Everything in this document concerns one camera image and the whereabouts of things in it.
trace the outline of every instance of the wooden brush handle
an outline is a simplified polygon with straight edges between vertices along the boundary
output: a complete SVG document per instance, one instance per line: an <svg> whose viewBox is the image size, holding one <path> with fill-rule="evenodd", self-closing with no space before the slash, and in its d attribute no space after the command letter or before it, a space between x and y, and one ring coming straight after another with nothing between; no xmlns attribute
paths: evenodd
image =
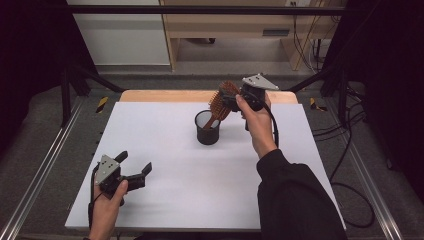
<svg viewBox="0 0 424 240"><path fill-rule="evenodd" d="M215 122L216 118L212 115L211 119L205 124L203 129L210 129L212 127L213 122Z"/></svg>

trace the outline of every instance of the white table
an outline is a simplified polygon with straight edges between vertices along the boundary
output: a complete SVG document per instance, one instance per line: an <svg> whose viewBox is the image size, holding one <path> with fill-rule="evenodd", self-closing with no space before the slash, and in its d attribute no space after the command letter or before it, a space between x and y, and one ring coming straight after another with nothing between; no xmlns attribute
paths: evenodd
<svg viewBox="0 0 424 240"><path fill-rule="evenodd" d="M125 196L116 227L139 231L259 231L258 157L240 113L221 123L211 146L196 139L195 115L207 103L118 102L65 226L88 230L90 177L103 154L128 151L122 175L149 162L146 187ZM335 202L302 105L272 105L280 148L293 163L308 164Z"/></svg>

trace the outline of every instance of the human hand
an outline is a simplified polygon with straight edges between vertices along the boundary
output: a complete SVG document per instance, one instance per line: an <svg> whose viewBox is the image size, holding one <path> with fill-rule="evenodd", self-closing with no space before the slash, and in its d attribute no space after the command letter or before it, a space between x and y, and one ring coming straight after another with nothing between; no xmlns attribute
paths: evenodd
<svg viewBox="0 0 424 240"><path fill-rule="evenodd" d="M272 136L271 117L265 108L255 112L250 108L249 104L242 96L236 95L236 100L237 105L242 111L243 118L246 119L249 126L249 132L252 136L252 145L259 158L277 149ZM269 100L268 94L265 94L265 103L271 108L271 101Z"/></svg>
<svg viewBox="0 0 424 240"><path fill-rule="evenodd" d="M127 193L128 181L123 180L111 199L107 198L100 186L94 185L94 198L99 196L94 202L93 223L89 238L90 240L110 239L115 228L115 222L118 217L119 205L122 198Z"/></svg>

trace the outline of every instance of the brush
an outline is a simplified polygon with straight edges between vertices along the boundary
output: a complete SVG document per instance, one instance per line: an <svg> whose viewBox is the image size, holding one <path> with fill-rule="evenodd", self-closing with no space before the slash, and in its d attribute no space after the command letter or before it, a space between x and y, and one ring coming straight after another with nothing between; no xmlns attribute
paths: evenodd
<svg viewBox="0 0 424 240"><path fill-rule="evenodd" d="M228 116L228 114L230 114L231 109L224 107L222 94L235 96L236 94L240 94L240 90L231 81L225 81L219 85L219 91L214 93L211 100L209 100L209 108L212 115L203 129L210 129L213 122L216 120L223 121Z"/></svg>

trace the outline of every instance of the black jacket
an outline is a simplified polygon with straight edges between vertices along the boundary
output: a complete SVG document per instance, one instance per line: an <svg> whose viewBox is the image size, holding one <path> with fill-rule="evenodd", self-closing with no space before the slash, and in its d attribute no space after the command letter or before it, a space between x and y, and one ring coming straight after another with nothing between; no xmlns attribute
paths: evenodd
<svg viewBox="0 0 424 240"><path fill-rule="evenodd" d="M262 239L347 239L333 201L307 165L289 163L276 149L257 170Z"/></svg>

